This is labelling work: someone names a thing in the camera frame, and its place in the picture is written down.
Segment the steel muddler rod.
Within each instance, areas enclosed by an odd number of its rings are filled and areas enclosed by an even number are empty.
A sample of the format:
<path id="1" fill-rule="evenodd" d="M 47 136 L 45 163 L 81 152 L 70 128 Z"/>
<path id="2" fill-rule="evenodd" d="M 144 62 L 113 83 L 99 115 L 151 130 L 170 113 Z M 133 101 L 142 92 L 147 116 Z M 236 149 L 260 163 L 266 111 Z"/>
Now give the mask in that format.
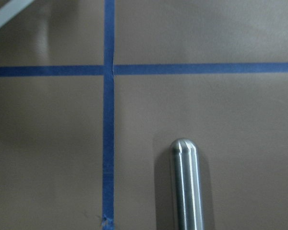
<path id="1" fill-rule="evenodd" d="M 179 138 L 169 148 L 174 221 L 177 230 L 203 230 L 200 162 L 196 145 Z"/>

